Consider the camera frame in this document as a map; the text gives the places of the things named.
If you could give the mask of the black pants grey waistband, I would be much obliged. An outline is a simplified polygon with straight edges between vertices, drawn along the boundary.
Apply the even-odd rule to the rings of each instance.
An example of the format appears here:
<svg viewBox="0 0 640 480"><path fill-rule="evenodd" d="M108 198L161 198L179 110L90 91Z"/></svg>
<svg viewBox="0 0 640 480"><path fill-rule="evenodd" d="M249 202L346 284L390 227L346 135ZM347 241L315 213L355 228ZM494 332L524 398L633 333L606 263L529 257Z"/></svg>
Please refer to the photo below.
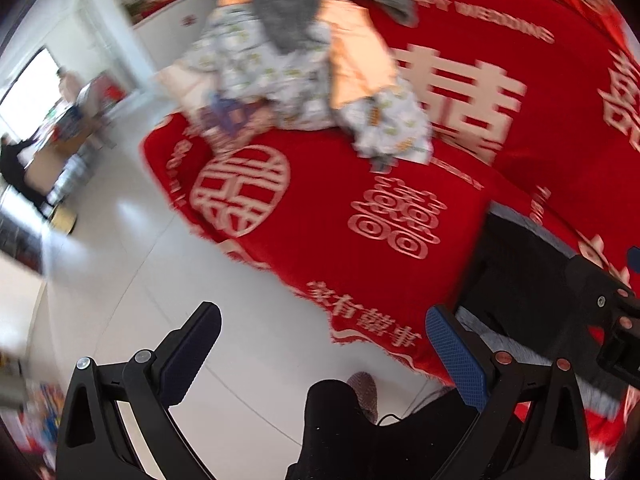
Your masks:
<svg viewBox="0 0 640 480"><path fill-rule="evenodd" d="M493 203L485 218L456 318L492 351L524 364L567 359L577 376L582 403L614 419L627 385L597 363L601 344L593 335L603 308L596 292L581 304L567 284L566 267L576 250L514 209Z"/></svg>

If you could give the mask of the operator black trouser leg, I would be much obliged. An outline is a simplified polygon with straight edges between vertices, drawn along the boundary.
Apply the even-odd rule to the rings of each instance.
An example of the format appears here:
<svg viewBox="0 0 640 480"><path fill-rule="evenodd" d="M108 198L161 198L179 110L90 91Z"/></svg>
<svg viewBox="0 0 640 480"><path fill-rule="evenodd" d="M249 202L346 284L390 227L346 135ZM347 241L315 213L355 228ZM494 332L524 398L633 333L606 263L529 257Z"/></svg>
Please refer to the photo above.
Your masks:
<svg viewBox="0 0 640 480"><path fill-rule="evenodd" d="M450 390L388 426L370 422L346 382L312 385L302 450L288 479L429 479L452 453L477 411Z"/></svg>

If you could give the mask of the red wedding bedspread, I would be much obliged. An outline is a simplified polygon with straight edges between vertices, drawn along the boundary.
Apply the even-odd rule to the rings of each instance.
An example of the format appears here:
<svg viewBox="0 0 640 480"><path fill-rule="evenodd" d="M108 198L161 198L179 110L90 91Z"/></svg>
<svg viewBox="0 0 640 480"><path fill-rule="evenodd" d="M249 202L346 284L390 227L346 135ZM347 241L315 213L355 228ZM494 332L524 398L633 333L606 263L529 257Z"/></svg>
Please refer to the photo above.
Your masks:
<svg viewBox="0 0 640 480"><path fill-rule="evenodd" d="M375 174L334 128L219 155L181 112L141 151L196 234L325 310L335 342L446 379L424 318L461 292L491 204L638 287L639 0L412 1L406 27L355 0L431 118L427 164Z"/></svg>

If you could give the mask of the black chair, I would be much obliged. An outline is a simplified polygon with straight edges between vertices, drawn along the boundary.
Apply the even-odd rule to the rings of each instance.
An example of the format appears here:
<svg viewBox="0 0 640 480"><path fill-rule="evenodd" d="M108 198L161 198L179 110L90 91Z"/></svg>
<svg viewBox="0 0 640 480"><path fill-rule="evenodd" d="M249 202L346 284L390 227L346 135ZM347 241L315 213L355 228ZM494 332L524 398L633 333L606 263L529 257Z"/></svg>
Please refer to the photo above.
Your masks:
<svg viewBox="0 0 640 480"><path fill-rule="evenodd" d="M18 194L21 194L36 208L44 221L48 221L49 215L43 207L47 206L53 209L54 206L48 201L47 196L42 195L26 182L26 169L20 159L21 152L36 142L37 135L35 133L21 142L14 142L7 133L3 133L1 136L1 175L9 186L12 186Z"/></svg>

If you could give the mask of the orange peach cloth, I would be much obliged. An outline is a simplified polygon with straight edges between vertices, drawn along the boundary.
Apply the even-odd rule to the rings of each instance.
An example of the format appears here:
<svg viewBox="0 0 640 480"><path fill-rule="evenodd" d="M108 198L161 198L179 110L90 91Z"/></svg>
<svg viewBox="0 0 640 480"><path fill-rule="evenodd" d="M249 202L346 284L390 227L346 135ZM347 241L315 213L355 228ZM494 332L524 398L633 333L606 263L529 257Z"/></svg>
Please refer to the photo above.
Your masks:
<svg viewBox="0 0 640 480"><path fill-rule="evenodd" d="M296 90L316 75L329 77L332 110L396 86L397 68L369 12L349 0L321 0L303 45L280 53L254 13L252 0L219 0L209 19L220 68L220 88L235 98Z"/></svg>

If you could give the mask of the standing person in background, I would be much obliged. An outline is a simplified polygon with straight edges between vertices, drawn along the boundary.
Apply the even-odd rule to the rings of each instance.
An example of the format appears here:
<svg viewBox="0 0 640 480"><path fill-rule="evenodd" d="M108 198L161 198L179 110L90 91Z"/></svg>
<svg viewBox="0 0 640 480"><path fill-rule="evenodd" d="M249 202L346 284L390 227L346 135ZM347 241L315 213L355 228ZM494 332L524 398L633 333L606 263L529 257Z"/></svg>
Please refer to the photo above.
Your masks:
<svg viewBox="0 0 640 480"><path fill-rule="evenodd" d="M93 132L94 127L90 118L85 115L78 105L78 98L82 89L78 76L74 72L66 70L65 67L60 67L56 74L58 75L58 91L61 93L63 100L70 106L70 114L78 124Z"/></svg>

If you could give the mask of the patterned white pajamas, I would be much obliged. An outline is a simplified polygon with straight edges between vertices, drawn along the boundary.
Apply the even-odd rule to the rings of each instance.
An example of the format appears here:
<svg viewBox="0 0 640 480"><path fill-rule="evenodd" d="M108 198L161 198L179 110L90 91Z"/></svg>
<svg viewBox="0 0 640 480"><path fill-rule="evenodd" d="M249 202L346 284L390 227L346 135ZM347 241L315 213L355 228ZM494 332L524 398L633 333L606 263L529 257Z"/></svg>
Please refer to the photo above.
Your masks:
<svg viewBox="0 0 640 480"><path fill-rule="evenodd" d="M157 79L217 155L271 127L340 127L376 171L432 157L431 125L411 84L367 10L348 0L323 0L288 54L250 0L219 0L201 38Z"/></svg>

